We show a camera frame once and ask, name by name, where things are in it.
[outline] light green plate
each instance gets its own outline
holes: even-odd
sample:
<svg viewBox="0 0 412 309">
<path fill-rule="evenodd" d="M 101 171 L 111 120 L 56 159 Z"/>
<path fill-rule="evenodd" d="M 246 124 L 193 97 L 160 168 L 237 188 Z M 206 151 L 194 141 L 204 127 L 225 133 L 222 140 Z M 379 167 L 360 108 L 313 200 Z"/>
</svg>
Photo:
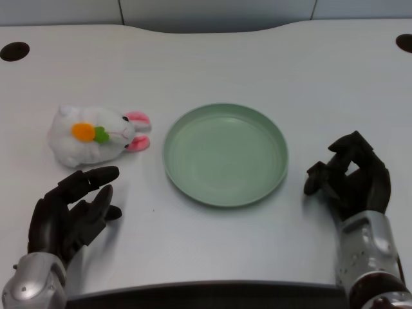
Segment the light green plate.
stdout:
<svg viewBox="0 0 412 309">
<path fill-rule="evenodd" d="M 275 124 L 235 104 L 212 104 L 180 118 L 163 149 L 167 175 L 203 203 L 242 206 L 272 192 L 288 169 L 288 149 Z"/>
</svg>

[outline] stuffed bunny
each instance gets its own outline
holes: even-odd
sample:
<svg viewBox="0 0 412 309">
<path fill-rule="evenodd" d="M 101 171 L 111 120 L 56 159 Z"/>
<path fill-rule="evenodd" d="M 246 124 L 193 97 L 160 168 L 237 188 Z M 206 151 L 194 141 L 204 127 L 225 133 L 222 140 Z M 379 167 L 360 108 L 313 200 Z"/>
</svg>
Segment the stuffed bunny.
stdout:
<svg viewBox="0 0 412 309">
<path fill-rule="evenodd" d="M 149 147 L 149 117 L 140 112 L 121 113 L 98 106 L 61 106 L 48 133 L 49 146 L 59 162 L 69 167 L 111 160 L 123 150 Z"/>
</svg>

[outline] table surface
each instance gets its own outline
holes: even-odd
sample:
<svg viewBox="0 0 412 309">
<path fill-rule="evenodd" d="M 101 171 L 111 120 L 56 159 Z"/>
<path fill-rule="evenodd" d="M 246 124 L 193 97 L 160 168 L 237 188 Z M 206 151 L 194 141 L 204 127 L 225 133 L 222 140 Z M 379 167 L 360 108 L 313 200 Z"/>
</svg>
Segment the table surface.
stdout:
<svg viewBox="0 0 412 309">
<path fill-rule="evenodd" d="M 335 227 L 325 205 L 304 198 L 303 185 L 310 166 L 331 158 L 327 147 L 354 130 L 391 173 L 388 217 L 411 285 L 412 54 L 395 44 L 411 29 L 412 20 L 308 21 L 214 34 L 0 28 L 0 46 L 30 45 L 23 60 L 0 62 L 0 286 L 26 252 L 36 201 L 71 173 L 46 143 L 59 104 L 144 111 L 153 123 L 148 150 L 102 164 L 120 169 L 113 204 L 124 217 L 75 258 L 70 295 L 217 279 L 334 283 Z M 214 102 L 259 110 L 288 142 L 285 181 L 252 207 L 200 205 L 165 176 L 168 129 Z"/>
</svg>

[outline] black grommet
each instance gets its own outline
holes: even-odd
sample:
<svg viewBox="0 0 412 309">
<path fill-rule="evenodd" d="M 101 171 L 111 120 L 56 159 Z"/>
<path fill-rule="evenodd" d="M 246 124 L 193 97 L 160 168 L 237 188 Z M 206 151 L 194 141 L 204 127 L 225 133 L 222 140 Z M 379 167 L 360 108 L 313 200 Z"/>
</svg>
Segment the black grommet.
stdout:
<svg viewBox="0 0 412 309">
<path fill-rule="evenodd" d="M 401 50 L 412 53 L 412 34 L 401 34 L 397 37 L 397 45 Z"/>
<path fill-rule="evenodd" d="M 7 44 L 0 51 L 0 58 L 4 61 L 17 61 L 27 56 L 30 47 L 24 42 Z"/>
</svg>

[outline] robotic hand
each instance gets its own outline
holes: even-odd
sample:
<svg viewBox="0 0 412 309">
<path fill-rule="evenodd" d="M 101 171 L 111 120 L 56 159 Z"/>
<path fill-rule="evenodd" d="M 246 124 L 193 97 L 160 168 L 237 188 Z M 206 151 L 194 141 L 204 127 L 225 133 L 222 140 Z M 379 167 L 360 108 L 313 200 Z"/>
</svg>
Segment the robotic hand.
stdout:
<svg viewBox="0 0 412 309">
<path fill-rule="evenodd" d="M 385 216 L 391 195 L 389 172 L 365 139 L 355 131 L 329 147 L 328 164 L 308 170 L 304 193 L 322 189 L 339 225 L 337 282 L 351 309 L 412 308 L 398 252 Z M 350 162 L 359 166 L 346 175 Z"/>
<path fill-rule="evenodd" d="M 103 187 L 91 203 L 82 200 L 71 210 L 68 204 L 118 175 L 117 167 L 77 171 L 37 202 L 28 233 L 28 254 L 20 259 L 3 290 L 5 309 L 65 308 L 66 268 L 71 259 L 100 234 L 106 221 L 122 216 L 118 207 L 110 205 L 111 185 Z"/>
</svg>

